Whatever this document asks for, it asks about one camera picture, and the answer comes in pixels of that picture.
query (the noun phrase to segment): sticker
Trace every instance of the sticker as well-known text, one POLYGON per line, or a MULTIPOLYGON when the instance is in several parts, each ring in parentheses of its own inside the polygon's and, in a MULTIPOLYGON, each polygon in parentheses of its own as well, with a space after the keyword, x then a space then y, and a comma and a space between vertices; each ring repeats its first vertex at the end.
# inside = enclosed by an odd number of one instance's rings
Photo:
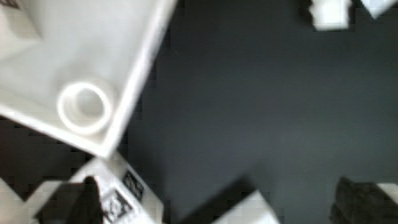
POLYGON ((143 184, 141 184, 141 182, 139 182, 139 180, 138 180, 131 171, 127 172, 127 175, 125 175, 125 178, 123 178, 123 183, 127 185, 127 188, 129 188, 138 200, 141 201, 143 194, 145 194, 145 186, 143 186, 143 184))
POLYGON ((136 213, 134 206, 129 204, 129 201, 116 190, 106 196, 102 204, 104 204, 104 215, 109 223, 116 223, 131 212, 136 213))
POLYGON ((17 0, 0 0, 0 5, 6 5, 17 9, 20 8, 17 0))

